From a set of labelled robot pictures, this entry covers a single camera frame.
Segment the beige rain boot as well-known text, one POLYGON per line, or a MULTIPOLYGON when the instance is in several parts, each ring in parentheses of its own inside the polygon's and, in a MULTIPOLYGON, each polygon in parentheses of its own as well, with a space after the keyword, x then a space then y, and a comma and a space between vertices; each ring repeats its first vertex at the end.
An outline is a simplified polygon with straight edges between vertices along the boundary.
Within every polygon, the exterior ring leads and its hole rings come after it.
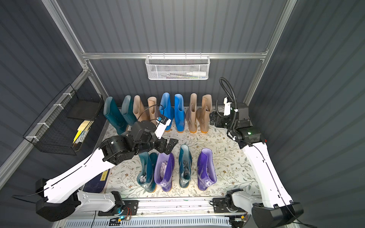
POLYGON ((196 124, 196 111, 197 111, 197 94, 192 93, 190 96, 189 108, 186 112, 186 120, 190 133, 194 134, 197 132, 196 124))
POLYGON ((212 96, 204 95, 202 97, 202 106, 197 110, 197 120, 200 124, 200 130, 206 134, 209 131, 210 113, 212 111, 212 96))
POLYGON ((135 115, 137 121, 150 120, 149 113, 145 111, 145 107, 139 95, 134 97, 133 114, 135 115))
POLYGON ((157 98, 149 97, 147 101, 149 106, 150 121, 155 125, 157 125, 158 124, 157 118, 160 116, 159 106, 157 104, 157 98))

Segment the blue rain boot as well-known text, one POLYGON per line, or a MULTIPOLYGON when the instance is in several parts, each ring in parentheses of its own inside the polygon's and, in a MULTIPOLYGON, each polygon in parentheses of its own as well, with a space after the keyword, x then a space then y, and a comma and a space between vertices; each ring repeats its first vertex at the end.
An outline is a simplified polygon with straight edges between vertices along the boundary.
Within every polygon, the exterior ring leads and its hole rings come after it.
POLYGON ((162 95, 160 107, 160 113, 171 120, 170 124, 166 127, 165 131, 171 131, 172 122, 175 116, 174 108, 171 106, 170 94, 165 92, 162 95))
POLYGON ((175 94, 175 125, 177 132, 184 132, 185 111, 183 105, 183 96, 181 94, 175 94))

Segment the teal rain boot back row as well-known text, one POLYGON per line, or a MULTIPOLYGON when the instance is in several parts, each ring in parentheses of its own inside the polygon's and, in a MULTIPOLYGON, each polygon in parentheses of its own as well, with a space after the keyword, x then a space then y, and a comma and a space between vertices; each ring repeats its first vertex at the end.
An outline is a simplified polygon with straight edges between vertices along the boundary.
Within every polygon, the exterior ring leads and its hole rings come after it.
POLYGON ((134 103, 131 96, 125 96, 121 107, 121 114, 129 126, 132 126, 137 121, 137 118, 133 113, 133 106, 134 103))

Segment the teal rain boot carried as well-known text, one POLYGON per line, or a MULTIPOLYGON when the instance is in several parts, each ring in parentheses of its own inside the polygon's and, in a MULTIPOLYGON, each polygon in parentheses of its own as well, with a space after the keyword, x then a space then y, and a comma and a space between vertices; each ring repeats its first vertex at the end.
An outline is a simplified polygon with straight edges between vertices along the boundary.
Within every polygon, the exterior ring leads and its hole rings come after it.
POLYGON ((105 100, 103 114, 118 135, 122 135, 126 131, 128 123, 122 116, 113 97, 108 97, 105 100))

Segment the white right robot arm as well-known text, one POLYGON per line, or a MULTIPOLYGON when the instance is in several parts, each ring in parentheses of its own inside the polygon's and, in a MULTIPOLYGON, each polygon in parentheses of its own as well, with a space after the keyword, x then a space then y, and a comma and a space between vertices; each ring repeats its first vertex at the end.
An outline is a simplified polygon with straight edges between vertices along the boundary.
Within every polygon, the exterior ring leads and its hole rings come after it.
POLYGON ((259 199, 242 189, 227 191, 220 202, 212 200, 215 212, 247 212, 259 228, 278 228, 298 221, 304 209, 281 183, 261 132, 249 119, 234 120, 233 115, 222 116, 216 111, 210 114, 210 125, 225 128, 227 136, 238 144, 251 164, 261 193, 259 199))

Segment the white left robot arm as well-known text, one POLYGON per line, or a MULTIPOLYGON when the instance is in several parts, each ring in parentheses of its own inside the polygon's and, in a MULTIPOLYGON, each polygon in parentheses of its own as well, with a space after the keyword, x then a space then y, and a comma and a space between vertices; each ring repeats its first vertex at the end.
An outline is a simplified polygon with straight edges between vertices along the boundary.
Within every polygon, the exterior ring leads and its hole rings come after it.
POLYGON ((90 156, 63 174, 37 181, 36 189, 42 199, 36 203, 36 213, 51 222, 65 219, 74 212, 97 211, 104 216, 124 213, 126 205, 118 192, 89 193, 81 191, 80 187, 138 154, 152 150, 170 154, 177 143, 177 139, 135 142, 130 136, 112 136, 104 140, 90 156))

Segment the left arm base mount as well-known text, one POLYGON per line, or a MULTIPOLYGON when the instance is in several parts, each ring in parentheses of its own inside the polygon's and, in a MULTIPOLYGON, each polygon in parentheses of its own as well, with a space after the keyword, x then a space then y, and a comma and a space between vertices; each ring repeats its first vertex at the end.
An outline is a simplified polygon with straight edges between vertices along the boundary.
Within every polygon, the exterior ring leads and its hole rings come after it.
POLYGON ((135 216, 138 210, 138 200, 123 200, 123 204, 117 203, 111 210, 107 212, 98 212, 98 216, 135 216))

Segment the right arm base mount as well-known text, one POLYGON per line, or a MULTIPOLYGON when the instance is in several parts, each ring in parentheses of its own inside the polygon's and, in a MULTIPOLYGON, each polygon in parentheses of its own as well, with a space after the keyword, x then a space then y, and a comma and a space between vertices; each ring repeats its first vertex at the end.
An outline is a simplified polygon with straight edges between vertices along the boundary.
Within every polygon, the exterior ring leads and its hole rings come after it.
POLYGON ((237 213, 246 212, 245 210, 236 207, 233 204, 232 194, 235 192, 241 192, 242 189, 234 189, 226 192, 223 198, 213 198, 210 200, 210 205, 213 206, 215 213, 237 213))

